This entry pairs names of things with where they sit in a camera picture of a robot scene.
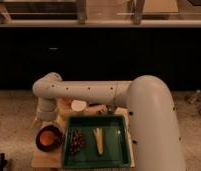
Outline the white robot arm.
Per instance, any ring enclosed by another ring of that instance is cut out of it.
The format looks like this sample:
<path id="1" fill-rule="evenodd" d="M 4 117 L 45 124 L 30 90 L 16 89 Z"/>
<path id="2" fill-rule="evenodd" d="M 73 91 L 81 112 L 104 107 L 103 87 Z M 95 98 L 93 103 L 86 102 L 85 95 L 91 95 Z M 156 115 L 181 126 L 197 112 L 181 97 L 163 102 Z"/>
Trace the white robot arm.
<path id="1" fill-rule="evenodd" d="M 134 171 L 187 171 L 175 104 L 168 86 L 158 77 L 132 81 L 64 81 L 51 72 L 32 86 L 38 97 L 36 115 L 57 117 L 58 98 L 71 98 L 125 108 L 133 148 Z"/>

